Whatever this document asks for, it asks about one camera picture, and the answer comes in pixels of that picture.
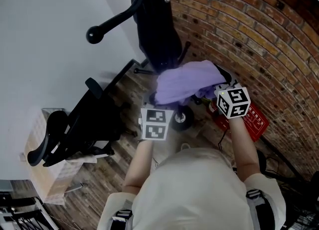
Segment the white box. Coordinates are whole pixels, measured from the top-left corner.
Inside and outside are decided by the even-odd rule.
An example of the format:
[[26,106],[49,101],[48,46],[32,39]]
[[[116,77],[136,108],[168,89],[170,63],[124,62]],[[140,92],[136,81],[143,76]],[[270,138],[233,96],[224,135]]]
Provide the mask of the white box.
[[166,140],[173,110],[141,108],[142,139]]
[[228,118],[247,114],[250,98],[246,87],[218,91],[217,107]]

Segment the wooden floor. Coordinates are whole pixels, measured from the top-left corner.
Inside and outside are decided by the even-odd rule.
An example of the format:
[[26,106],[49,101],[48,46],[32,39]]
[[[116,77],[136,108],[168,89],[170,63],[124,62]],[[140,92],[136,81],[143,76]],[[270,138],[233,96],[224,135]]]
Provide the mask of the wooden floor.
[[[123,102],[131,103],[131,109],[123,112],[122,120],[127,127],[140,131],[137,122],[140,114],[141,99],[145,92],[154,89],[156,77],[147,75],[135,75],[130,70],[117,84],[112,97],[117,105]],[[157,142],[154,150],[152,169],[156,163],[161,162],[169,155],[178,151],[184,142],[191,147],[213,147],[221,139],[223,132],[212,122],[210,115],[206,113],[203,105],[190,104],[195,114],[193,126],[185,132],[177,133],[170,129],[165,142]],[[132,156],[137,147],[137,138],[124,134],[113,145],[115,155],[98,159],[97,164],[84,164],[74,179],[74,182],[82,182],[84,187],[65,195],[65,206],[46,205],[48,212],[62,229],[93,230],[97,228],[105,202],[111,193],[121,190],[125,174],[128,170]],[[223,153],[233,162],[233,153],[229,137],[223,142]],[[256,146],[266,156],[278,159],[267,147],[257,142]],[[277,162],[268,160],[268,168],[277,170]],[[281,165],[280,173],[291,173]]]

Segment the white shirt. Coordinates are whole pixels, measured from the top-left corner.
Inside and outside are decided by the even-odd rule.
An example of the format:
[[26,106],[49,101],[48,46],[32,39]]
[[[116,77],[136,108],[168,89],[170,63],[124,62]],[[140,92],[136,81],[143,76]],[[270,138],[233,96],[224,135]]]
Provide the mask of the white shirt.
[[185,149],[163,161],[137,196],[109,196],[98,230],[107,230],[109,219],[133,202],[133,230],[253,230],[246,193],[259,189],[270,197],[276,230],[286,219],[286,205],[274,179],[262,174],[244,183],[218,151]]

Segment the caster wheel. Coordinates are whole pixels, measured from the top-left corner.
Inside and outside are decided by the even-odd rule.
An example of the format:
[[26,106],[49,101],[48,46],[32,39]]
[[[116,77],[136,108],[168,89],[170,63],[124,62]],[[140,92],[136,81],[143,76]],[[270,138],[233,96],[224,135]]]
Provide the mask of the caster wheel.
[[194,113],[188,106],[179,108],[179,112],[176,112],[170,122],[171,128],[181,132],[187,130],[194,121]]

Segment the black handle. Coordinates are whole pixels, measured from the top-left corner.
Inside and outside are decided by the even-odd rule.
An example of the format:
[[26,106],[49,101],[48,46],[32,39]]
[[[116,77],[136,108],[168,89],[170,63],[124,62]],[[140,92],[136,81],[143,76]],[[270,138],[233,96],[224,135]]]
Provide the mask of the black handle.
[[95,81],[92,77],[88,78],[85,81],[85,84],[89,88],[89,90],[93,93],[95,98],[100,99],[102,97],[103,89],[98,84],[98,82]]
[[114,16],[99,26],[93,26],[86,32],[86,39],[91,44],[97,44],[102,41],[104,35],[110,30],[132,17],[138,10],[143,0],[133,0],[132,5],[124,12]]

